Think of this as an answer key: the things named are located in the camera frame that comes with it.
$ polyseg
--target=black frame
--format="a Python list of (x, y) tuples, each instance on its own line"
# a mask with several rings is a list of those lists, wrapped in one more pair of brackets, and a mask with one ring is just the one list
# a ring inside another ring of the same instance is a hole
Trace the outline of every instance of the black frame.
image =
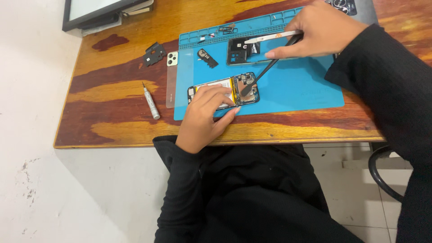
[(63, 31), (70, 31), (75, 28), (79, 28), (81, 25), (88, 25), (95, 20), (106, 17), (109, 15), (114, 15), (117, 12), (135, 6), (137, 4), (143, 3), (147, 0), (120, 0), (116, 3), (113, 3), (111, 5), (105, 6), (101, 9), (98, 9), (96, 11), (93, 11), (91, 13), (88, 13), (86, 15), (83, 15), (81, 17), (78, 17), (76, 19), (73, 19), (69, 21), (70, 16), (70, 4), (72, 3), (72, 0), (66, 0), (64, 4), (64, 14), (63, 14)]

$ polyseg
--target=tiled floor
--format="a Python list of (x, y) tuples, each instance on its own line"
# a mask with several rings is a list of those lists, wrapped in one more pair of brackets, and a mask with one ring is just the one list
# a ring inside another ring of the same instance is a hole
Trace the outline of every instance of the tiled floor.
[[(368, 169), (344, 167), (365, 163), (368, 143), (304, 144), (311, 158), (330, 214), (334, 220), (367, 243), (395, 243), (400, 203), (380, 190)], [(380, 169), (381, 177), (395, 191), (405, 192), (412, 170)]]

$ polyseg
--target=hand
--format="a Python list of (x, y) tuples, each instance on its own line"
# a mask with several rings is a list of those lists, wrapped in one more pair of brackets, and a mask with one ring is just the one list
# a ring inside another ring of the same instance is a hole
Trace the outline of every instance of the hand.
[(186, 152), (198, 153), (220, 136), (240, 110), (240, 106), (231, 109), (219, 121), (213, 121), (213, 114), (222, 103), (234, 104), (225, 96), (231, 92), (232, 89), (222, 87), (222, 84), (200, 87), (187, 106), (175, 144)]
[(281, 59), (340, 53), (366, 27), (366, 24), (318, 0), (304, 7), (285, 27), (285, 31), (303, 30), (303, 40), (275, 48), (267, 52), (266, 57)]

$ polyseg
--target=disassembled smartphone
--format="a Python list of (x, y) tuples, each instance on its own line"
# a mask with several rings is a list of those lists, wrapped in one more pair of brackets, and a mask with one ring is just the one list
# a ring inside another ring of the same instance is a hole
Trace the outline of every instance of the disassembled smartphone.
[[(235, 66), (235, 65), (270, 62), (272, 59), (264, 59), (259, 61), (247, 61), (248, 57), (250, 57), (252, 54), (260, 53), (260, 43), (257, 42), (257, 43), (245, 44), (245, 41), (249, 39), (261, 37), (261, 36), (266, 36), (266, 35), (269, 34), (252, 35), (247, 37), (238, 37), (238, 38), (229, 39), (227, 53), (226, 53), (226, 64), (229, 66)], [(295, 58), (284, 58), (281, 60), (287, 60), (287, 59), (295, 59)]]
[(215, 85), (220, 83), (223, 87), (228, 87), (232, 89), (231, 94), (226, 94), (226, 96), (234, 102), (234, 105), (229, 106), (227, 104), (221, 104), (216, 110), (256, 103), (260, 101), (260, 94), (258, 92), (257, 84), (252, 86), (251, 92), (248, 93), (246, 96), (241, 95), (241, 91), (246, 87), (246, 85), (252, 83), (254, 80), (255, 74), (249, 72), (189, 87), (187, 89), (187, 103), (190, 104), (198, 89), (204, 86), (204, 84)]
[(326, 0), (325, 2), (348, 16), (354, 16), (357, 14), (356, 3), (354, 0)]

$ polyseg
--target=black plastic bracket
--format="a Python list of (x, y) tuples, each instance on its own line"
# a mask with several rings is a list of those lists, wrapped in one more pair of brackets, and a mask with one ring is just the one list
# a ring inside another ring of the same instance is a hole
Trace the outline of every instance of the black plastic bracket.
[(143, 56), (146, 67), (157, 63), (166, 56), (166, 51), (158, 42), (147, 48), (146, 54)]

